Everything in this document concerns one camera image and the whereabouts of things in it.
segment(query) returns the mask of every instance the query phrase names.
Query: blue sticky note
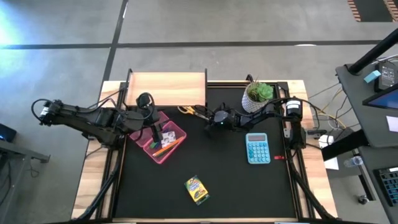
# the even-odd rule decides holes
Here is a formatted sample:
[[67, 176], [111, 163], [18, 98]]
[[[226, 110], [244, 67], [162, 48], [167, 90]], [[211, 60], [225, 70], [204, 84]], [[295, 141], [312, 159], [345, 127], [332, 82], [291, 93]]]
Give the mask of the blue sticky note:
[[363, 80], [365, 80], [366, 83], [369, 83], [375, 79], [377, 79], [379, 76], [381, 76], [381, 73], [377, 70], [371, 72], [369, 75], [367, 75]]

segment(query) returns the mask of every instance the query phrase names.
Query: blue calculator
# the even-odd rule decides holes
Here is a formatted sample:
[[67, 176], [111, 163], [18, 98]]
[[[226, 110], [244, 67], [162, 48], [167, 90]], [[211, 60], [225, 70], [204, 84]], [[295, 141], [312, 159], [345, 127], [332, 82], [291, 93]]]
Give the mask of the blue calculator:
[[250, 164], [268, 164], [271, 156], [266, 133], [246, 134], [246, 153]]

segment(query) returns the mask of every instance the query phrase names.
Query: computer monitor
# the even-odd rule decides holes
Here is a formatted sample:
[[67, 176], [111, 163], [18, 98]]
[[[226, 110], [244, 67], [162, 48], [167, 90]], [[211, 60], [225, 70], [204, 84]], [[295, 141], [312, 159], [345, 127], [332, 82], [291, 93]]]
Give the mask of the computer monitor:
[[398, 110], [398, 84], [364, 100], [363, 105]]

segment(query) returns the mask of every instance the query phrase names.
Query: yellow crayon box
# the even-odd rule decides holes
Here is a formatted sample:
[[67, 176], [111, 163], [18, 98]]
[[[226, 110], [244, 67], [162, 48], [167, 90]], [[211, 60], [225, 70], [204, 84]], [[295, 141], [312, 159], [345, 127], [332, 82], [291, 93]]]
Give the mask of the yellow crayon box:
[[186, 181], [185, 187], [197, 205], [200, 205], [210, 197], [209, 192], [206, 190], [205, 186], [203, 186], [197, 176], [194, 176]]

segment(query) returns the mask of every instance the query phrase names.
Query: keyboard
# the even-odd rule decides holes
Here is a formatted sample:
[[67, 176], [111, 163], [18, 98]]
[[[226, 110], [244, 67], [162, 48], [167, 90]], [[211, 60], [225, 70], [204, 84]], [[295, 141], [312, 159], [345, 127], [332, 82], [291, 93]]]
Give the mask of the keyboard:
[[391, 207], [398, 206], [398, 167], [378, 169], [374, 171]]

